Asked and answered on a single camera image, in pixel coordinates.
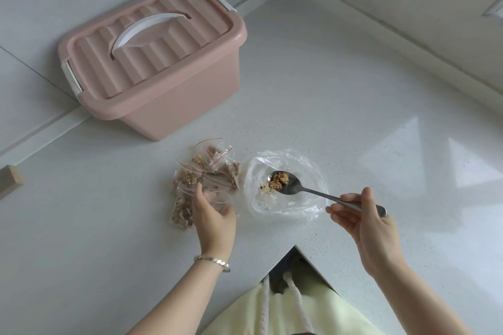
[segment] bracelet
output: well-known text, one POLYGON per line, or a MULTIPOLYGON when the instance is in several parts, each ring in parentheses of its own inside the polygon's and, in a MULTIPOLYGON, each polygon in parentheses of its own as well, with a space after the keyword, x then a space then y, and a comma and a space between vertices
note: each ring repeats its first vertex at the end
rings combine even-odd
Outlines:
POLYGON ((205 261, 215 262, 216 264, 219 264, 220 266, 223 267, 223 270, 222 270, 223 273, 229 273, 230 272, 229 264, 226 264, 225 261, 218 260, 217 258, 205 257, 203 255, 200 255, 200 256, 195 256, 194 257, 194 261, 197 261, 197 260, 205 260, 205 261))

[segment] right hand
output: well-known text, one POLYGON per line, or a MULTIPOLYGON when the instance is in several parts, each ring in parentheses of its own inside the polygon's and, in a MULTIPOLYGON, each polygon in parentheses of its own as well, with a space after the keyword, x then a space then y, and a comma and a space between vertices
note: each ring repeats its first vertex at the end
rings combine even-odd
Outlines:
POLYGON ((362 202, 361 213, 338 203, 330 205, 326 211, 332 221, 343 227, 355 240, 365 271, 377 278, 390 268, 404 265, 396 223, 389 216, 379 217, 372 189, 364 188, 361 195, 347 193, 341 195, 341 199, 362 202))
POLYGON ((196 226, 201 254, 227 262, 236 236, 236 211, 232 205, 217 212, 208 203, 201 183, 192 201, 192 220, 196 226))

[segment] plastic bag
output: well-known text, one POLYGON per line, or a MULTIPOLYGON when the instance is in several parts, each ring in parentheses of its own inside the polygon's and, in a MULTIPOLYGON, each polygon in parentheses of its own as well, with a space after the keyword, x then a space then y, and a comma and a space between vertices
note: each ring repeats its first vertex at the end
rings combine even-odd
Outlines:
POLYGON ((272 191, 267 177, 274 171, 288 171, 306 188, 329 193, 326 175, 320 167, 294 149, 264 151, 248 163, 243 194, 250 211, 260 216, 311 220, 328 205, 328 200, 307 192, 282 195, 272 191))
MULTIPOLYGON (((227 205, 233 205, 232 197, 227 192, 222 190, 203 188, 206 200, 220 212, 227 205)), ((194 189, 187 188, 184 184, 179 183, 177 187, 177 198, 174 201, 173 211, 171 213, 171 223, 175 226, 188 229, 194 223, 192 221, 192 201, 196 192, 194 189)))
POLYGON ((205 172, 219 173, 225 176, 234 188, 239 188, 238 176, 240 162, 234 160, 233 148, 222 138, 206 139, 196 145, 196 154, 192 162, 197 163, 205 172))
POLYGON ((178 161, 178 169, 174 172, 173 176, 173 192, 177 191, 179 184, 184 184, 186 189, 191 189, 195 191, 196 184, 202 179, 203 170, 202 168, 190 161, 181 162, 178 161))

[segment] left hand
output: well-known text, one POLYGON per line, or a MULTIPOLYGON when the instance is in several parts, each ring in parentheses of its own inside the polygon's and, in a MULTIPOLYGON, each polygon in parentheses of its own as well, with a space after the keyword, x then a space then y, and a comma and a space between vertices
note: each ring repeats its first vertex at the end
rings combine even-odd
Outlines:
POLYGON ((221 212, 208 203, 197 183, 196 196, 192 202, 192 220, 196 225, 201 254, 227 262, 236 236, 236 211, 228 205, 221 212))

